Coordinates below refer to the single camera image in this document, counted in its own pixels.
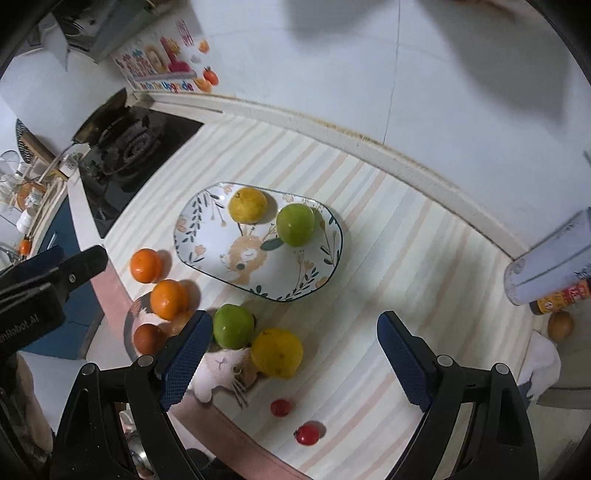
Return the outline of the white cylindrical container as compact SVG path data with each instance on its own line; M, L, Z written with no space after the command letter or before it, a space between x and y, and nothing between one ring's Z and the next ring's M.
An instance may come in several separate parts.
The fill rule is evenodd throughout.
M524 305L590 277L590 208L578 212L504 273L505 293Z

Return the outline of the striped cat tablecloth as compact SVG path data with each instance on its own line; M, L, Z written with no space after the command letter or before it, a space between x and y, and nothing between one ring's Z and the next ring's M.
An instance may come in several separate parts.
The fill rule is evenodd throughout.
M247 479L383 479L403 453L422 413L410 404L377 339L387 310L438 352L487 369L518 370L536 320L506 298L507 256L475 229L394 176L296 132L224 116L188 140L132 200L104 244L129 297L144 287L128 263L139 248L172 251L173 230L187 201L218 182L305 196L337 216L342 258L324 287L277 303L193 270L178 259L200 307L226 303L252 310L260 328L294 333L304 361L290 380L261 379L249 404L218 392L209 404L193 396L174 417L221 461ZM270 403L287 399L290 414ZM294 439L305 423L322 437Z

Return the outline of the black gas stove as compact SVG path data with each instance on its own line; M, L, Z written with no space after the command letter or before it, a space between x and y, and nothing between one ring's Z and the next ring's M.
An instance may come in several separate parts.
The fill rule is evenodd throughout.
M120 89L72 137L89 152L78 171L101 238L156 171L203 126L201 122L127 104Z

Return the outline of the red cherry tomato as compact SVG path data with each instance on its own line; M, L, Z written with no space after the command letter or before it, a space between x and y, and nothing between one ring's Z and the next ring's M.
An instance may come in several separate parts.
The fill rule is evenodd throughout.
M270 412L274 417L284 418L290 414L293 409L293 403L287 399L276 399L270 403Z
M304 446L315 445L321 437L321 429L314 423L305 423L294 432L294 439Z

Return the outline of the dark red-orange fruit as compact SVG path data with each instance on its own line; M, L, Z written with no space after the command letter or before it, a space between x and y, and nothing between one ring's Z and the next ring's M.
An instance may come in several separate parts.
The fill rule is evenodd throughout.
M167 335L156 325L142 324L133 333L133 344L141 355L155 355L166 342Z

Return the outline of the white cloth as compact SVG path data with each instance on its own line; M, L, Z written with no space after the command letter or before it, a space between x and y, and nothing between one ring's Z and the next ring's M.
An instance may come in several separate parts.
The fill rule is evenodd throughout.
M561 360L555 344L533 331L517 381L526 407L535 404L542 394L556 384L560 373Z

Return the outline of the speckled yellow-green pear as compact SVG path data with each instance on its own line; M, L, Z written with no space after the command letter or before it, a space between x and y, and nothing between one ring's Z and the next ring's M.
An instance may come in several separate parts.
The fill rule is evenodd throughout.
M239 189L228 203L230 217L240 224L256 224L266 215L266 210L266 195L252 187Z

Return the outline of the large orange mandarin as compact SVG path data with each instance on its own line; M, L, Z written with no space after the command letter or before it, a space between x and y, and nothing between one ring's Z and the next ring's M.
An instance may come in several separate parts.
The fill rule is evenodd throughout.
M152 312L163 320L172 321L188 308L188 294L184 286L172 279L160 281L150 292Z

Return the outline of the green apple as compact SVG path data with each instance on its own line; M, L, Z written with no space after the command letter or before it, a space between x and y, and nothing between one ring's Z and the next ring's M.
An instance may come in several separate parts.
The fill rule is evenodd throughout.
M252 340L256 320L242 306L222 305L213 317L213 336L217 345L224 349L239 350Z
M304 204L290 204L276 216L276 232L290 247L301 247L311 240L315 231L315 212Z

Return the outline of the oval floral ceramic plate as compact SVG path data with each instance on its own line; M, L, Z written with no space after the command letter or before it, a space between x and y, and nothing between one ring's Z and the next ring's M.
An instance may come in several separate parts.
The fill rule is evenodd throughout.
M173 230L176 255L186 266L276 302L293 302L325 286L342 258L344 235L335 215L314 199L260 189L269 209L257 224L230 217L230 198L244 186L219 182L194 194L181 209ZM308 243L290 247L276 232L276 215L290 204L315 212Z

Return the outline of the small orange mandarin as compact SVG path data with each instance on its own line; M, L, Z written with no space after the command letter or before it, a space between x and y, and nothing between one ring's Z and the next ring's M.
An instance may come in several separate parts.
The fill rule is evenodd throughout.
M132 255L129 268L131 276L137 282L149 284L161 278L162 262L155 250L142 248Z

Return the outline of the yellow labelled sauce bottle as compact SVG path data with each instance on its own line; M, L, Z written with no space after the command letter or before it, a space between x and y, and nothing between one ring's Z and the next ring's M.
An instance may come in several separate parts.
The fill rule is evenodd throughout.
M570 305L590 298L590 279L580 280L563 290L556 291L529 304L534 315L558 312Z

